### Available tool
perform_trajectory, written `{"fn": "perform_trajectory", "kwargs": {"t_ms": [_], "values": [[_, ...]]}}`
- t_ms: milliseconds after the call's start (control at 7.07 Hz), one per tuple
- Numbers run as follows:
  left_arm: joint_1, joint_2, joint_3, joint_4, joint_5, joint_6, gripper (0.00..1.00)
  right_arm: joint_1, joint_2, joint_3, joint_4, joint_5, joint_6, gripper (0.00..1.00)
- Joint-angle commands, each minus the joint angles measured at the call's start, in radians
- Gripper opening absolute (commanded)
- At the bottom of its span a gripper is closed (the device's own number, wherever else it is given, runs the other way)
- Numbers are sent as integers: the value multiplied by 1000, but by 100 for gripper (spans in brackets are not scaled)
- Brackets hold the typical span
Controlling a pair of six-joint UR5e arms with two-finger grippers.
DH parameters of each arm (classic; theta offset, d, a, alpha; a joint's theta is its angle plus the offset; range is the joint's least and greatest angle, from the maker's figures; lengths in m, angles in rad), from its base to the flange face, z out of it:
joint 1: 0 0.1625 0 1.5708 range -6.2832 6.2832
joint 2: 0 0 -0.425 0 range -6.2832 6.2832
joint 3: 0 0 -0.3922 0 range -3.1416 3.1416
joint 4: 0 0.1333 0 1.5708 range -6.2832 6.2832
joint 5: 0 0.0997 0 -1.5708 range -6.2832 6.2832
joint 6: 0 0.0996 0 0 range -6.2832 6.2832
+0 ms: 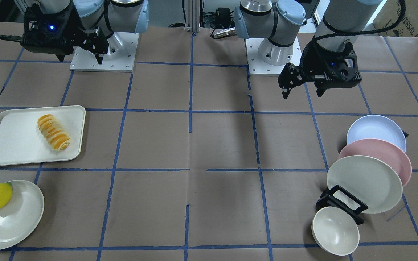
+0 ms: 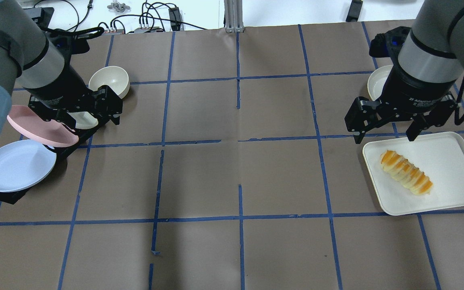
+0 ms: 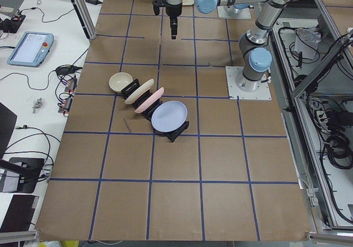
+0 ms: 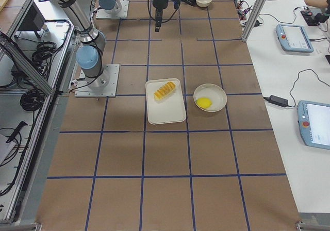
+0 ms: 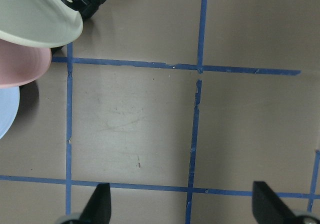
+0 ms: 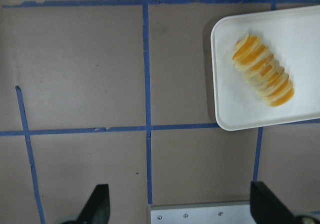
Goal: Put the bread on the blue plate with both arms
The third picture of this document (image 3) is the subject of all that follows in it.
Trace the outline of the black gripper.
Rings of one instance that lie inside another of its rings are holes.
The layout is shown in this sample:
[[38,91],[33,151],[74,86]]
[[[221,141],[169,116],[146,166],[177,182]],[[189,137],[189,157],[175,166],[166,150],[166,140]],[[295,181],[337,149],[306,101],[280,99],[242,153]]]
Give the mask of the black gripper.
[[182,13],[183,4],[165,4],[166,14],[170,17],[171,39],[175,40],[178,34],[178,16]]

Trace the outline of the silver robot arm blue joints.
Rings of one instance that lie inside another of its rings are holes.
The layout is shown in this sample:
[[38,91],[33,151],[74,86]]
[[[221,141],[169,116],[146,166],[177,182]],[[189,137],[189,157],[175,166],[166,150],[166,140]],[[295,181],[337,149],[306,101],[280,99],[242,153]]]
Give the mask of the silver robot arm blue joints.
[[[263,73],[269,70],[271,53],[265,49],[269,32],[273,29],[283,9],[292,2],[301,0],[195,0],[200,13],[211,13],[219,6],[234,6],[245,3],[262,3],[262,9],[254,26],[245,32],[239,41],[239,47],[245,60],[243,77],[255,82],[261,80]],[[179,4],[183,0],[165,0],[165,3]]]

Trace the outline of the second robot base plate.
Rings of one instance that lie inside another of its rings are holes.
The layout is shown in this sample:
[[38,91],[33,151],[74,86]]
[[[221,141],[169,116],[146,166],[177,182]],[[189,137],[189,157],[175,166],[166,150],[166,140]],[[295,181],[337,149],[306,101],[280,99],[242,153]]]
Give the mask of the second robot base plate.
[[218,18],[221,19],[237,19],[250,20],[251,14],[249,5],[242,6],[219,6],[217,8]]

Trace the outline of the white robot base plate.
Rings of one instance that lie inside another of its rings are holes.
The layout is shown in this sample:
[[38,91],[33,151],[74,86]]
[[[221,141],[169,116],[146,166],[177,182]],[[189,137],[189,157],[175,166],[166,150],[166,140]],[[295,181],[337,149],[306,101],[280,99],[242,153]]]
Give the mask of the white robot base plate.
[[242,66],[226,66],[228,95],[234,100],[271,100],[269,82],[263,73],[261,80],[249,81],[243,77]]

